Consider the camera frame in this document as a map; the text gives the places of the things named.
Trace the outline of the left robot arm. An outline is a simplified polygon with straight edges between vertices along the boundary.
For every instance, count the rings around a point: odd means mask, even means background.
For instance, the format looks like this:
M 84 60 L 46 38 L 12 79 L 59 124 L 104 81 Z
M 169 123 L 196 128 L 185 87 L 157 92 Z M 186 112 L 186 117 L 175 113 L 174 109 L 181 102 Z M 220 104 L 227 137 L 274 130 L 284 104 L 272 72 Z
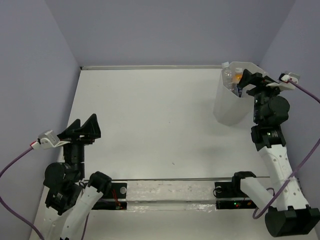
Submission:
M 84 123 L 76 119 L 62 133 L 48 130 L 39 136 L 44 149 L 62 147 L 63 161 L 49 164 L 43 185 L 48 188 L 42 225 L 45 240 L 72 240 L 93 206 L 110 194 L 112 179 L 96 171 L 87 184 L 85 146 L 101 138 L 98 118 L 93 113 Z

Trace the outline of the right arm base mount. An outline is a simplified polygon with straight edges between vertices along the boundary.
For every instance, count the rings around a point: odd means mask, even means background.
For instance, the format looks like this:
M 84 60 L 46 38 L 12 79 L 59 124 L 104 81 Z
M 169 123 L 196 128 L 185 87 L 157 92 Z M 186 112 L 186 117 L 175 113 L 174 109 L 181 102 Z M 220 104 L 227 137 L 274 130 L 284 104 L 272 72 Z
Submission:
M 239 171 L 234 173 L 229 181 L 216 181 L 212 191 L 216 199 L 215 206 L 218 210 L 244 210 L 255 209 L 255 202 L 243 191 L 241 191 L 242 180 L 253 178 L 260 189 L 263 185 L 258 181 L 257 176 L 251 171 Z

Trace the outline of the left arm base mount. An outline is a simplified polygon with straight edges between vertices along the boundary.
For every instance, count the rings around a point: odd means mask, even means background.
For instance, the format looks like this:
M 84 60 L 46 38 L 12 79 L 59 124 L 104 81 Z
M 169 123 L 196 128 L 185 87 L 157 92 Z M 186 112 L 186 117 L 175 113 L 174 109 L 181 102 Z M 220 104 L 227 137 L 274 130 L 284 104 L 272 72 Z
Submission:
M 109 192 L 94 204 L 92 210 L 126 210 L 128 204 L 127 188 L 127 182 L 113 181 Z

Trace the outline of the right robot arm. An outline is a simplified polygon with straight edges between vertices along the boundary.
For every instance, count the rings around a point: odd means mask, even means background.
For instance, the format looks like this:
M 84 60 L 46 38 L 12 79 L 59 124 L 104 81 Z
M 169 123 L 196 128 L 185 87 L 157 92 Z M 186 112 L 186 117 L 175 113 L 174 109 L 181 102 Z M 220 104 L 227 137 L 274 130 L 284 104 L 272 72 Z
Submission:
M 288 120 L 290 104 L 282 91 L 299 89 L 319 101 L 319 98 L 299 86 L 292 73 L 282 73 L 278 80 L 244 69 L 238 83 L 243 89 L 254 87 L 247 94 L 254 98 L 251 139 L 262 158 L 274 193 L 264 188 L 250 171 L 236 172 L 230 183 L 235 196 L 245 194 L 256 205 L 253 219 L 264 216 L 266 228 L 273 237 L 307 235 L 320 221 L 320 210 L 312 208 L 302 193 L 296 173 L 320 145 L 314 145 L 302 162 L 292 169 L 281 124 Z

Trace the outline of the clear bottle white cap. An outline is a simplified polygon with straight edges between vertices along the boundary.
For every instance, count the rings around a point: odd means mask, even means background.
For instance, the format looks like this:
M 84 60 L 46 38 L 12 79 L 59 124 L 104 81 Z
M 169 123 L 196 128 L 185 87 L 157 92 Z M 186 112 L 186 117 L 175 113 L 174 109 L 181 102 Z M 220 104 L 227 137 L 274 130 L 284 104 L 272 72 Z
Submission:
M 223 85 L 231 92 L 234 91 L 235 87 L 233 84 L 233 73 L 232 70 L 230 68 L 230 63 L 227 62 L 223 62 L 221 64 L 222 66 L 222 82 Z

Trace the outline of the orange juice bottle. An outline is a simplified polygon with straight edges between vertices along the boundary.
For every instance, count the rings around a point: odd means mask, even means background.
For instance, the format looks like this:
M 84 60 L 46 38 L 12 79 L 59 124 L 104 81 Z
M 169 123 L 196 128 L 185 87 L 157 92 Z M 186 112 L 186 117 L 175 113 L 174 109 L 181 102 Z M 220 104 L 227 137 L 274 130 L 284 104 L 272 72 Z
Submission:
M 234 70 L 234 75 L 232 79 L 232 84 L 233 84 L 233 92 L 235 95 L 237 95 L 239 98 L 242 97 L 242 89 L 238 87 L 238 84 L 243 76 L 243 68 L 241 67 L 236 67 Z

